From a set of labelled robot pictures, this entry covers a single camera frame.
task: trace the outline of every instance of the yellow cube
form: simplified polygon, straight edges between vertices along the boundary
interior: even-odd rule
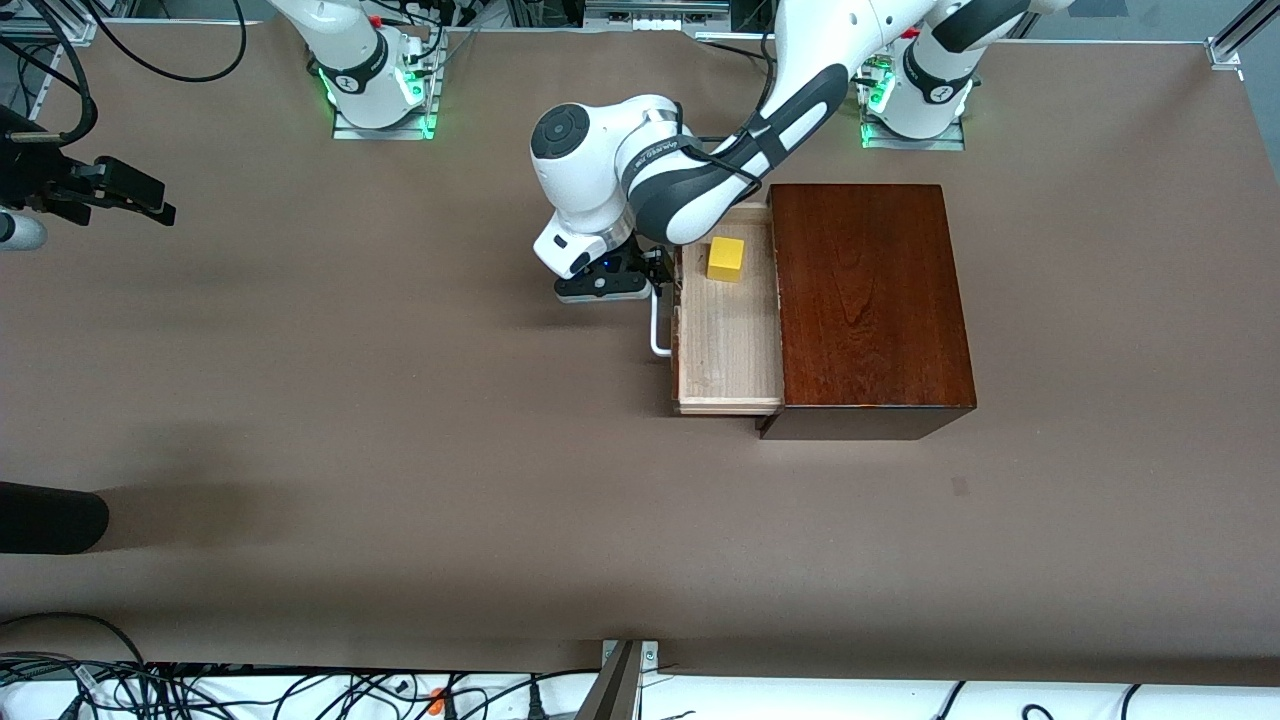
[[[707,277],[713,281],[736,283],[742,279],[742,251],[746,243],[732,237],[713,237],[712,251],[707,256]]]

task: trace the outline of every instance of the black cylinder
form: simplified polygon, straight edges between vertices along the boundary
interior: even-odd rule
[[[84,552],[102,539],[109,515],[91,492],[0,482],[0,552]]]

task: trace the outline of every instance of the wooden drawer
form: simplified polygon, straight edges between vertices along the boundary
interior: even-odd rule
[[[773,186],[712,234],[740,283],[682,249],[676,409],[755,415],[771,439],[916,439],[977,406],[942,190]]]

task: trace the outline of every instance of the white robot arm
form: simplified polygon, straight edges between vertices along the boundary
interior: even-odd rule
[[[1036,9],[1070,1],[1038,0]],[[556,206],[534,251],[570,281],[590,272],[632,233],[666,245],[705,236],[836,113],[863,63],[922,19],[924,32],[908,46],[922,50],[908,55],[914,64],[901,72],[905,85],[919,85],[891,96],[883,114],[895,132],[932,137],[963,104],[960,90],[968,94],[972,87],[982,50],[1032,5],[1032,0],[783,0],[776,22],[773,88],[759,110],[710,152],[701,151],[687,127],[677,127],[678,106],[666,97],[554,108],[538,122],[530,142],[534,169]],[[920,65],[932,69],[913,76]],[[947,90],[937,91],[938,86]]]
[[[384,128],[422,104],[412,82],[420,38],[374,27],[358,0],[268,1],[306,40],[334,105],[351,124]]]

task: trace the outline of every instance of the wooden box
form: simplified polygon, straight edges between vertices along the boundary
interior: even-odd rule
[[[776,184],[712,234],[742,282],[682,249],[677,411],[756,415],[768,439],[918,439],[977,406],[937,186]]]

